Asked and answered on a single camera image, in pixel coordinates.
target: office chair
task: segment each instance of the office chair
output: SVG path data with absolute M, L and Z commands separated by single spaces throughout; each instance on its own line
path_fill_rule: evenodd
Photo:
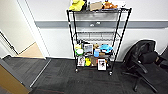
M 159 59 L 156 61 L 156 64 L 168 72 L 168 46 L 163 53 L 159 55 Z
M 131 47 L 124 57 L 123 64 L 126 70 L 122 74 L 137 78 L 133 87 L 135 92 L 141 80 L 156 93 L 158 90 L 154 85 L 168 79 L 168 73 L 154 63 L 158 57 L 157 52 L 154 50 L 155 41 L 140 40 Z

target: storage box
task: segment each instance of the storage box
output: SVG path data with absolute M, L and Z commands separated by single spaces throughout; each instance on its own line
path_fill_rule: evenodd
M 90 4 L 90 11 L 102 9 L 102 2 L 96 2 Z

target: shelf post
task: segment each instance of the shelf post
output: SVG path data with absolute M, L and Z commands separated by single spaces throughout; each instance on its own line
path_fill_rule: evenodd
M 115 64 L 116 59 L 117 59 L 117 55 L 118 55 L 118 52 L 119 52 L 119 49 L 120 49 L 120 46 L 121 46 L 121 42 L 122 42 L 122 39 L 123 39 L 123 36 L 124 36 L 124 33 L 125 33 L 125 29 L 127 27 L 127 23 L 128 23 L 129 16 L 131 14 L 131 10 L 132 10 L 132 8 L 130 8 L 128 10 L 128 15 L 127 15 L 127 18 L 126 18 L 126 21 L 125 21 L 125 24 L 124 24 L 124 29 L 123 29 L 123 32 L 122 32 L 122 35 L 121 35 L 121 38 L 120 38 L 120 42 L 119 42 L 118 48 L 117 48 L 117 53 L 115 54 L 114 62 L 112 64 L 112 66 L 111 66 L 111 72 L 110 73 L 112 73 L 112 71 L 113 71 L 113 67 L 114 67 L 114 64 Z
M 75 20 L 75 13 L 74 13 L 74 11 L 73 11 L 73 19 L 74 19 L 74 28 L 75 28 L 76 41 L 77 41 L 78 39 L 77 39 L 77 33 L 76 33 L 76 20 Z
M 115 31 L 115 34 L 114 34 L 114 40 L 113 40 L 112 47 L 114 46 L 114 43 L 115 43 L 115 38 L 116 38 L 118 27 L 119 27 L 119 24 L 120 24 L 121 13 L 122 13 L 122 9 L 120 11 L 119 18 L 118 18 L 118 21 L 117 21 L 117 26 L 116 26 L 116 31 Z
M 69 31 L 70 31 L 70 34 L 71 34 L 71 42 L 72 42 L 72 47 L 73 47 L 73 52 L 74 52 L 74 57 L 75 57 L 76 72 L 77 72 L 77 71 L 78 71 L 78 68 L 77 68 L 77 57 L 76 57 L 76 55 L 75 55 L 75 47 L 74 47 L 74 42 L 73 42 L 71 21 L 70 21 L 70 17 L 69 17 L 69 10 L 67 10 L 67 17 L 68 17 Z

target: metal shelf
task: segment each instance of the metal shelf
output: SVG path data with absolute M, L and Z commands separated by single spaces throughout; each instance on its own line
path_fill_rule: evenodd
M 67 10 L 67 17 L 68 17 L 68 25 L 69 25 L 69 29 L 70 29 L 70 34 L 71 34 L 71 42 L 72 42 L 72 46 L 73 46 L 73 51 L 74 51 L 74 58 L 75 58 L 75 64 L 76 64 L 76 72 L 78 72 L 78 66 L 77 66 L 77 57 L 75 55 L 75 48 L 74 48 L 74 40 L 75 41 L 78 41 L 78 40 L 84 40 L 84 41 L 112 41 L 112 47 L 114 47 L 114 43 L 115 41 L 119 40 L 118 42 L 118 46 L 117 46 L 117 51 L 116 53 L 114 54 L 114 61 L 113 63 L 111 63 L 111 71 L 109 72 L 110 75 L 112 75 L 112 71 L 113 71 L 113 67 L 114 67 L 114 64 L 116 62 L 116 59 L 117 59 L 117 55 L 118 55 L 118 52 L 119 52 L 119 49 L 120 49 L 120 46 L 121 46 L 121 42 L 122 42 L 122 39 L 123 39 L 123 36 L 124 36 L 124 32 L 125 32 L 125 29 L 126 29 L 126 26 L 127 26 L 127 23 L 128 23 L 128 19 L 129 19 L 129 16 L 131 14 L 131 10 L 132 8 L 130 9 L 126 9 L 126 8 L 116 8 L 116 9 L 101 9 L 101 10 L 96 10 L 96 11 L 88 11 L 88 10 L 85 10 L 85 11 L 71 11 L 71 10 Z M 72 13 L 72 16 L 73 16 L 73 23 L 74 23 L 74 34 L 72 32 L 72 25 L 71 25 L 71 21 L 70 21 L 70 14 Z M 117 25 L 116 25 L 116 29 L 114 32 L 77 32 L 77 26 L 76 26 L 76 21 L 75 21 L 75 14 L 88 14 L 88 13 L 119 13 L 119 16 L 118 16 L 118 21 L 117 21 Z M 127 17 L 126 17 L 126 20 L 125 20 L 125 24 L 124 24 L 124 27 L 123 27 L 123 30 L 121 32 L 121 35 L 118 34 L 118 28 L 119 28 L 119 24 L 120 24 L 120 19 L 121 19 L 121 14 L 122 13 L 127 13 Z M 88 37 L 83 37 L 83 38 L 80 38 L 80 35 L 88 35 Z M 106 34 L 106 35 L 109 35 L 111 36 L 111 38 L 107 38 L 106 36 L 104 36 L 103 34 Z
M 94 10 L 94 11 L 89 11 L 89 10 L 84 10 L 84 11 L 71 11 L 69 12 L 74 12 L 75 14 L 87 14 L 87 13 L 127 13 L 129 9 L 126 8 L 113 8 L 113 9 L 100 9 L 100 10 Z

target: chair armrest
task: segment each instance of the chair armrest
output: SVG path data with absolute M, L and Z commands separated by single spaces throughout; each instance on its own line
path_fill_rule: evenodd
M 136 61 L 133 61 L 138 67 L 140 67 L 142 70 L 143 70 L 143 72 L 146 74 L 146 73 L 148 73 L 148 71 L 147 71 L 147 69 L 141 64 L 141 63 L 139 63 L 139 62 L 136 62 Z
M 167 59 L 165 59 L 165 57 L 163 57 L 163 56 L 161 56 L 161 55 L 158 55 L 158 57 L 159 57 L 159 59 L 161 59 L 162 61 L 163 61 L 163 60 L 166 60 L 166 61 L 167 61 Z
M 158 55 L 158 59 L 155 61 L 155 64 L 160 65 L 164 60 L 167 61 L 163 56 Z

